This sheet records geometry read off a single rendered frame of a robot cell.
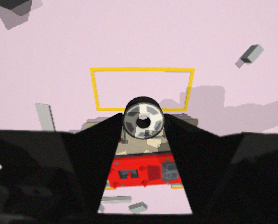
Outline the black and grey wheel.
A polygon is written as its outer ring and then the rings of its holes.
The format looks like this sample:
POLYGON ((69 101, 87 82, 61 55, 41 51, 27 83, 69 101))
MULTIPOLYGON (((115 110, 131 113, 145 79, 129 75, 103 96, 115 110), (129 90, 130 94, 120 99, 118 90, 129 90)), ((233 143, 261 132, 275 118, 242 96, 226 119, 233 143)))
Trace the black and grey wheel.
POLYGON ((146 140, 157 136, 165 125, 165 116, 154 99, 140 96, 132 99, 125 108, 122 125, 128 135, 146 140), (146 116, 146 119, 139 119, 146 116))

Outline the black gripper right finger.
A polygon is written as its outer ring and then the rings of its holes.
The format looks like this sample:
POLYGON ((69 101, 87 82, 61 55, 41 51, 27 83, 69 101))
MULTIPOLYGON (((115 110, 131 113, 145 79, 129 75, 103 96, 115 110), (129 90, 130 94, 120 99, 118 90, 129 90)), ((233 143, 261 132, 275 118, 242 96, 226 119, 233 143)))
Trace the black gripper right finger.
POLYGON ((214 213, 212 206, 240 161, 278 156, 278 133, 235 133, 219 136, 168 113, 165 135, 192 213, 214 213))

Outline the yellow rectangular outline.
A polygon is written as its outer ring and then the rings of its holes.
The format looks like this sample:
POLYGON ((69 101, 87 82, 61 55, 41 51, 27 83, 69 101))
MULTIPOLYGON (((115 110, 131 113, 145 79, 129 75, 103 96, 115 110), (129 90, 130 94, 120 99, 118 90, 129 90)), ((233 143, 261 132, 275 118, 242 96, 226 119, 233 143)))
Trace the yellow rectangular outline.
POLYGON ((194 76, 195 69, 191 68, 173 68, 173 67, 105 67, 105 68, 90 68, 92 75, 92 87, 94 92, 95 104, 97 111, 125 111, 125 108, 99 108, 96 85, 95 85, 95 73, 96 71, 182 71, 191 72, 188 82, 188 92, 184 108, 161 108, 162 111, 187 111, 189 103, 189 94, 191 89, 191 84, 194 76))

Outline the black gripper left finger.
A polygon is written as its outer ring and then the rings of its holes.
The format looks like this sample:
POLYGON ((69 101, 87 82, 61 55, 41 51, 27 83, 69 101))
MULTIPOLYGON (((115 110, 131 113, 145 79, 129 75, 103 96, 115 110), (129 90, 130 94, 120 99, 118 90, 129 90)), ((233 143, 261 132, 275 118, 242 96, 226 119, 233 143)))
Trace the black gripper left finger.
POLYGON ((0 165, 61 167, 84 212, 98 213, 122 133, 117 113, 76 134, 0 130, 0 165))

